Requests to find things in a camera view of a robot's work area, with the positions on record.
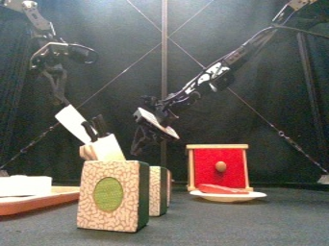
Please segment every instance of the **knife handle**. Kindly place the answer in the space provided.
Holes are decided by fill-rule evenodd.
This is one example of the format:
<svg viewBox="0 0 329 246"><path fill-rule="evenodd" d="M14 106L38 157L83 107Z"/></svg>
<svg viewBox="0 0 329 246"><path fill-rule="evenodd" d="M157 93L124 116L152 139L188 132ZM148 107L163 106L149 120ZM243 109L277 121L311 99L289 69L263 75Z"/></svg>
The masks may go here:
<svg viewBox="0 0 329 246"><path fill-rule="evenodd" d="M99 137L105 137L109 135L107 132L107 123L101 114L92 118L92 126L97 132Z"/></svg>
<svg viewBox="0 0 329 246"><path fill-rule="evenodd" d="M84 121L84 122L81 123L81 126L84 127L84 130L85 130L85 132L87 132L87 135L88 135L89 138L91 138L91 142L95 142L95 141L97 140L97 135L93 133L93 130L92 130L92 128L91 128L88 122Z"/></svg>

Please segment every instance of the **speckled pattern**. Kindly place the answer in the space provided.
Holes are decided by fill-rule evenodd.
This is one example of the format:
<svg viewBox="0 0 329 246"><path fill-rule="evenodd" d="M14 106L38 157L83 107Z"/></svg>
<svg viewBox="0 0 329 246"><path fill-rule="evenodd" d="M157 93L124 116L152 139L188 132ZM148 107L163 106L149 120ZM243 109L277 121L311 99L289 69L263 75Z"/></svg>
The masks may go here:
<svg viewBox="0 0 329 246"><path fill-rule="evenodd" d="M81 171L77 227L117 232L136 232L139 221L139 168L135 160L87 161ZM104 212L96 208L93 189L97 182L113 177L121 184L123 200L117 209Z"/></svg>
<svg viewBox="0 0 329 246"><path fill-rule="evenodd" d="M160 211L160 167L148 168L148 216L157 216Z"/></svg>

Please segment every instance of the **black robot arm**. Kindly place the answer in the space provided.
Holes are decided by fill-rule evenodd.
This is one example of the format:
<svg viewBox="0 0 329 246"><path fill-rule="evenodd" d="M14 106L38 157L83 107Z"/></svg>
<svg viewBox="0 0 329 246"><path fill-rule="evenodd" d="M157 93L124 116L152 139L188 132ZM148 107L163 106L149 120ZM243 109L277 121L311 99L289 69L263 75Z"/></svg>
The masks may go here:
<svg viewBox="0 0 329 246"><path fill-rule="evenodd" d="M153 96L141 97L148 110L137 108L133 113L139 126L131 146L132 155L140 155L145 145L153 142L179 139L170 127L179 118L178 114L187 110L204 95L228 87L234 82L234 71L264 46L290 16L314 2L315 0L289 1L273 19L271 26L260 30L238 49L210 64L176 93L168 94L162 100Z"/></svg>

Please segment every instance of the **patterned block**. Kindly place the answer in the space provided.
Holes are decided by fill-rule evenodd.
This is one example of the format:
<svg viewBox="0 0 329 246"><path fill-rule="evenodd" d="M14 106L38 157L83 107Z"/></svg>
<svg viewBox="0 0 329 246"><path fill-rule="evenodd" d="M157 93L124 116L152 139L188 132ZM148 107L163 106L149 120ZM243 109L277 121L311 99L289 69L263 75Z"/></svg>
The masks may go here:
<svg viewBox="0 0 329 246"><path fill-rule="evenodd" d="M168 170L151 166L148 172L148 216L160 216L168 207Z"/></svg>
<svg viewBox="0 0 329 246"><path fill-rule="evenodd" d="M136 160L85 161L77 227L136 232L148 223L148 165Z"/></svg>

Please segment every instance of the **metal pole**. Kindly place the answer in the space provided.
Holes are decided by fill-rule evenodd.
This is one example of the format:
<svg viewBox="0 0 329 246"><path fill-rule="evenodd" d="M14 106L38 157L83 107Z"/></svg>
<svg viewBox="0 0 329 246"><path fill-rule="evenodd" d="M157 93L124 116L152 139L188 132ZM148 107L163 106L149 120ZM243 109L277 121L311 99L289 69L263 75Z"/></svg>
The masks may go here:
<svg viewBox="0 0 329 246"><path fill-rule="evenodd" d="M167 35L168 35L168 3L167 0L162 0L162 82L160 82L160 96L162 99L167 97ZM167 165L167 142L160 143L160 166Z"/></svg>

